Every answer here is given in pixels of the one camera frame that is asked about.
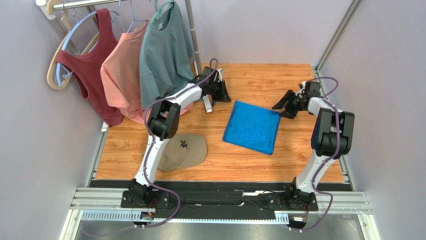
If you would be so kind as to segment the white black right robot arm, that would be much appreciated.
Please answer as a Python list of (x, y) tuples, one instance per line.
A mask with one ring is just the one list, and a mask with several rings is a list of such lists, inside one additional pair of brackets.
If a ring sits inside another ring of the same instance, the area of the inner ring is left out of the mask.
[(318, 192), (318, 182), (327, 169), (351, 150), (355, 114), (338, 109), (327, 94), (322, 95), (316, 78), (300, 83), (297, 92), (288, 90), (272, 109), (280, 110), (280, 117), (287, 119), (295, 119), (302, 111), (316, 117), (310, 141), (312, 154), (293, 184), (305, 193)]

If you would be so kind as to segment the blue cloth napkin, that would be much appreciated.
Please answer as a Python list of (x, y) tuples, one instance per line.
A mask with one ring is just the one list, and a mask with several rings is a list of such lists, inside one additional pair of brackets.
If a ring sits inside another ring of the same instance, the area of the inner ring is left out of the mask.
[(277, 111), (234, 103), (222, 140), (266, 155), (274, 152), (281, 117)]

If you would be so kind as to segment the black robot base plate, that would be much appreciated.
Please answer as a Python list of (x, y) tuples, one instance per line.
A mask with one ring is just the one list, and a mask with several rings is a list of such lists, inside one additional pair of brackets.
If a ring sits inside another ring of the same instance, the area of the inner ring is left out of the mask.
[(122, 193), (120, 207), (127, 209), (173, 209), (180, 206), (257, 206), (271, 211), (318, 211), (318, 202), (314, 193), (297, 191), (261, 190), (244, 192), (239, 190), (182, 190), (172, 193), (163, 190), (149, 190), (147, 194)]

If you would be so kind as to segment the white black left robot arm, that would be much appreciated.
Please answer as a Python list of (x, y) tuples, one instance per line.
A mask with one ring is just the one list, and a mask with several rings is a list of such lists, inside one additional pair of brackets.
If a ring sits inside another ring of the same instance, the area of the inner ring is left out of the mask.
[(141, 166), (129, 185), (129, 193), (141, 201), (152, 199), (158, 165), (166, 145), (178, 131), (182, 108), (204, 96), (211, 96), (216, 102), (231, 101), (222, 77), (223, 72), (221, 68), (205, 67), (202, 74), (197, 75), (182, 90), (168, 97), (158, 97), (148, 106), (150, 115), (145, 119), (148, 143)]

